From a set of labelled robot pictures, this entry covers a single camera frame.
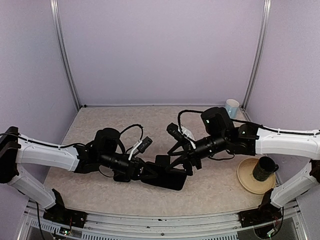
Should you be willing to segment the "white-edged phone screen up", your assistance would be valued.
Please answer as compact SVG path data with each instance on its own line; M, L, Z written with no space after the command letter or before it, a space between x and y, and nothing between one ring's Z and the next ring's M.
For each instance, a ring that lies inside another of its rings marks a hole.
M155 156L155 162L156 165L167 167L171 164L171 157L169 155L156 155Z

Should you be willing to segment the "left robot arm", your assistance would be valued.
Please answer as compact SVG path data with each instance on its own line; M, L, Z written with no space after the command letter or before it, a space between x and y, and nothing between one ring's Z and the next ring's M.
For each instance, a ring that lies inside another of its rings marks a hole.
M55 167L77 174L97 172L101 166L114 173L114 180L130 182L154 179L158 174L133 153L127 154L114 128L98 130L87 143L58 145L31 139L11 126L0 135L0 182L12 186L41 205L63 223L70 218L60 193L48 189L27 172L24 164Z

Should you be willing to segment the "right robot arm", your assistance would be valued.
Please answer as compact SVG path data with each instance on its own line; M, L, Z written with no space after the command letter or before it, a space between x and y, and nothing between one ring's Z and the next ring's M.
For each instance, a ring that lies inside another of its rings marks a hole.
M320 132L290 131L268 128L261 124L240 121L235 127L224 107L211 107L200 111L207 137L194 140L182 129L180 123L171 123L167 132L177 143L168 151L168 155L177 158L166 167L166 171L193 174L193 167L201 169L201 160L222 151L231 155L268 155L279 154L309 158L309 163L285 183L265 193L263 201L256 210L256 218L266 222L286 203L307 192L320 183Z

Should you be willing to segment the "beige plate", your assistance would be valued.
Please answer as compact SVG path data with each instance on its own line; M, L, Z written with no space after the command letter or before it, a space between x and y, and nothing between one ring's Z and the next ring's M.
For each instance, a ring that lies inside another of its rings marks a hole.
M237 177L240 184L248 192L263 195L276 186L276 175L272 173L265 181L256 180L253 176L253 170L258 160L258 158L253 157L242 160L237 167Z

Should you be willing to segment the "light blue mug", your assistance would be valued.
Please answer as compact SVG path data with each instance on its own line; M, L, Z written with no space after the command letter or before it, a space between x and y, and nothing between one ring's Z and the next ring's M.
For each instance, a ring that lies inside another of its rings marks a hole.
M240 103L235 99L227 99L225 102L225 109L231 119L237 116Z

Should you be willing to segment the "dark green mug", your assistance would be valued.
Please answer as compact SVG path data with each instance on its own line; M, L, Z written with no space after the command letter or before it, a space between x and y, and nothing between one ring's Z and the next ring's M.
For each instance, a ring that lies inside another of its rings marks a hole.
M278 169L279 165L272 158L262 156L253 168L252 175L257 181L264 182Z

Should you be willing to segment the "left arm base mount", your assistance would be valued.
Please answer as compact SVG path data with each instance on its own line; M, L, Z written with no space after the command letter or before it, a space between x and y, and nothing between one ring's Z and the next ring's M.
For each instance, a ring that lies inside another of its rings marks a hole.
M45 209L43 218L55 223L68 225L83 229L87 219L87 213L84 211L69 209L65 207L61 194L52 189L55 197L55 203L52 207Z

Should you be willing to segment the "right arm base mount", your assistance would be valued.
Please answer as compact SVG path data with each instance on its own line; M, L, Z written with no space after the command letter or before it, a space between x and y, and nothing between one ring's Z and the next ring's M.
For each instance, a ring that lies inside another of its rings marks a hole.
M283 210L271 204L271 194L274 189L268 190L261 204L254 209L243 210L238 213L242 228L251 227L281 219L284 215Z

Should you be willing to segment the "right aluminium frame post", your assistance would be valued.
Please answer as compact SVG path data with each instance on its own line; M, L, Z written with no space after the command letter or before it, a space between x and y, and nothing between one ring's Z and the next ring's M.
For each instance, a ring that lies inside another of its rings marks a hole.
M259 35L258 35L258 42L255 50L252 69L249 76L248 86L247 86L243 103L242 103L243 111L246 111L249 106L249 102L254 90L254 85L257 79L257 74L258 74L258 70L259 70L259 66L260 66L260 62L261 62L261 58L264 50L265 38L267 35L271 5L272 5L271 0L264 1L261 24L260 24Z

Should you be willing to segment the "aluminium frame post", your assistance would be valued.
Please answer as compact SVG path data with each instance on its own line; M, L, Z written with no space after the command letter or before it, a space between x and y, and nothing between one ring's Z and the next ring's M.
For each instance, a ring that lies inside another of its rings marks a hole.
M72 97L75 109L79 111L82 105L81 105L80 98L79 98L76 85L73 79L73 75L72 75L72 71L71 71L71 67L68 59L67 49L65 46L62 22L61 22L60 12L59 12L59 3L57 0L50 0L49 2L50 2L50 8L51 8L51 14L53 18L55 33L57 37L57 42L59 46L59 52L62 60L62 65L63 65L64 72L67 79L67 84L71 92L71 97Z
M260 62L261 62L261 58L264 50L265 38L267 35L271 5L272 5L271 0L264 1L261 24L260 24L259 35L258 35L258 42L255 50L252 69L249 76L248 86L247 86L243 103L242 103L243 111L246 111L249 106L249 102L254 90L254 85L257 79L257 74L258 74L258 70L259 70L259 66L260 66Z

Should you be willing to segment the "left aluminium frame post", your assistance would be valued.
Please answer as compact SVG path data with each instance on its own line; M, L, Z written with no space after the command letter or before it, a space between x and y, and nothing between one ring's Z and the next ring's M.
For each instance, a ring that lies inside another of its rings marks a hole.
M68 59L67 49L65 46L62 22L61 22L60 12L59 12L59 3L57 0L50 0L49 2L50 2L50 8L51 8L51 14L53 18L55 33L57 37L57 42L59 46L59 52L62 60L62 65L63 65L64 72L67 79L67 84L71 92L71 97L72 97L75 109L79 111L82 105L81 105L80 98L79 98L76 85L73 79L73 75L72 75L72 71L71 71L71 67Z

